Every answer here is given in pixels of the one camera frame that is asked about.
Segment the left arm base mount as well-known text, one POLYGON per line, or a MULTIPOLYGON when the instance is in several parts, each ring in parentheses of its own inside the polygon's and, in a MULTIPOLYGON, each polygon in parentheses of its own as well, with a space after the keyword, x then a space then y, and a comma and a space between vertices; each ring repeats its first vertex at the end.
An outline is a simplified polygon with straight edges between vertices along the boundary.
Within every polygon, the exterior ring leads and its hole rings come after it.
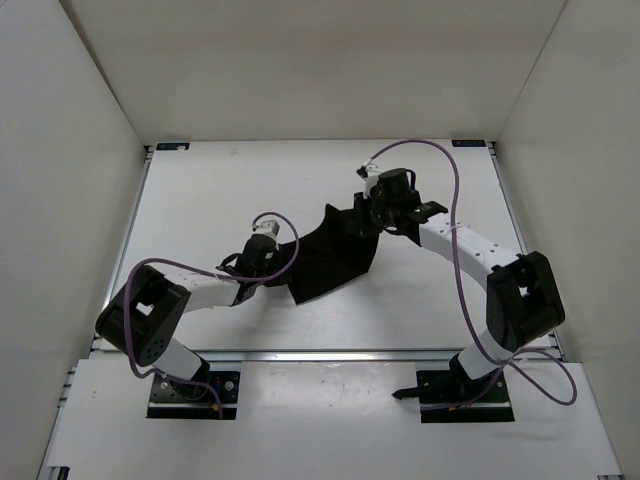
POLYGON ((209 387, 185 385, 156 374, 150 388, 146 417, 177 420, 235 420, 241 371, 213 366, 209 387))

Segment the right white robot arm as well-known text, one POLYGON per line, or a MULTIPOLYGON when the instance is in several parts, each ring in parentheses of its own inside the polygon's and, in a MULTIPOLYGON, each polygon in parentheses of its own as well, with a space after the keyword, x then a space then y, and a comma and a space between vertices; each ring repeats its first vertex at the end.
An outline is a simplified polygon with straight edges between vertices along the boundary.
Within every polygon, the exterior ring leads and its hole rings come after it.
POLYGON ((382 172, 370 165, 357 173, 365 182, 354 196, 360 235, 387 232, 406 237, 450 261, 456 278, 467 274, 486 294, 485 329, 474 333, 472 344, 450 362, 448 387, 453 396, 473 399, 500 366, 564 322, 564 306, 546 256, 500 246, 452 220, 443 205, 423 202, 410 169, 382 172))

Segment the black skirt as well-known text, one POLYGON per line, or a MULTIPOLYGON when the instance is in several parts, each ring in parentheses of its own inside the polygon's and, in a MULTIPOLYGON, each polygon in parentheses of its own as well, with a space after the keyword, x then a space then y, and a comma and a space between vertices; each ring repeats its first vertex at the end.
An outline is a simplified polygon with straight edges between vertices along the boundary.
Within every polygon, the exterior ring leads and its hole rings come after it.
POLYGON ((355 231, 355 214, 328 204, 320 225, 299 242, 280 247, 277 267, 293 265, 269 287, 286 285, 296 304, 319 298, 369 272, 379 237, 363 237, 355 231))

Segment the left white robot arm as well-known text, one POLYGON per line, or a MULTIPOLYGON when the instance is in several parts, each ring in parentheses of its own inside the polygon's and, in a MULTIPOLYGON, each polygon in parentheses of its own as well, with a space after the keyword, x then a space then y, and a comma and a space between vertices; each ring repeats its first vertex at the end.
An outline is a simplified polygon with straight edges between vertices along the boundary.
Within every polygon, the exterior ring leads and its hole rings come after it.
POLYGON ((157 374, 189 401, 216 396, 208 363, 174 338, 180 320, 244 303, 283 275, 298 253, 297 241, 282 245, 271 234, 254 233, 242 252, 223 261, 220 274, 182 267, 169 275, 142 263, 100 313, 95 331, 129 357, 136 376, 157 374))

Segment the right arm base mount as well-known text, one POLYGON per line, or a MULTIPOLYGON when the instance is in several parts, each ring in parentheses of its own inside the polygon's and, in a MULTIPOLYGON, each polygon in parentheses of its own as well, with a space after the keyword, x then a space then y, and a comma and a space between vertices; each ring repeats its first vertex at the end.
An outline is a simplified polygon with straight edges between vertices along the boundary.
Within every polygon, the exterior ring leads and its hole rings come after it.
POLYGON ((515 421, 503 371, 495 369, 471 379, 457 355, 446 370, 418 370, 416 385, 399 389, 392 396, 396 400, 417 399, 423 424, 515 421))

